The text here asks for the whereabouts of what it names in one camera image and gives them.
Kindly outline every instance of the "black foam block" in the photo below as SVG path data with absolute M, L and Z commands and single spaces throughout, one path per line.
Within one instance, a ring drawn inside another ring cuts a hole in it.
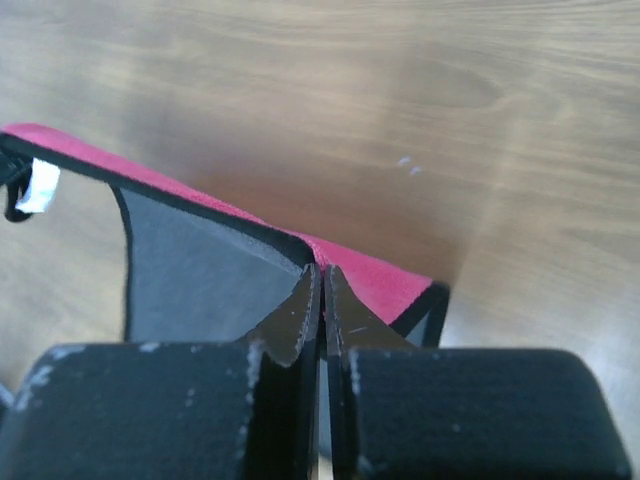
M 355 350 L 361 478 L 624 479 L 593 375 L 552 350 Z
M 3 422 L 0 479 L 240 478 L 262 358 L 252 344 L 54 348 Z

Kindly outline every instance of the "wooden floor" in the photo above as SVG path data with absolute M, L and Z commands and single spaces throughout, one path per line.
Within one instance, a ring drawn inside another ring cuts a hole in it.
M 2 0 L 22 121 L 451 282 L 445 346 L 576 352 L 640 467 L 637 1 Z M 1 380 L 118 338 L 104 185 L 0 235 Z

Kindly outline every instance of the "black strap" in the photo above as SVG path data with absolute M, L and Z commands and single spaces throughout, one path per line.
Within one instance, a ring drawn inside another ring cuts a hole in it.
M 0 185 L 7 186 L 4 217 L 12 223 L 24 222 L 33 215 L 16 209 L 16 203 L 29 188 L 31 164 L 30 158 L 0 149 Z

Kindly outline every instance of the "red fabric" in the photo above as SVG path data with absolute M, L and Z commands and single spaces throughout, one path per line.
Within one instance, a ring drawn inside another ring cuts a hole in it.
M 41 147 L 55 150 L 123 177 L 146 183 L 194 203 L 267 225 L 264 220 L 233 205 L 194 190 L 123 157 L 87 145 L 63 132 L 34 124 L 11 125 L 4 128 L 4 131 Z M 340 266 L 358 298 L 387 324 L 392 323 L 431 285 L 430 278 L 406 272 L 382 260 L 311 235 L 287 232 L 300 237 L 313 249 L 316 262 L 323 269 L 327 265 Z

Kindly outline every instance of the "white tag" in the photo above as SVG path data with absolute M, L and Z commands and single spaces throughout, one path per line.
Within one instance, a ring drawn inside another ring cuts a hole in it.
M 24 213 L 45 212 L 56 194 L 59 179 L 58 167 L 34 158 L 29 187 L 24 197 L 16 203 L 16 208 Z

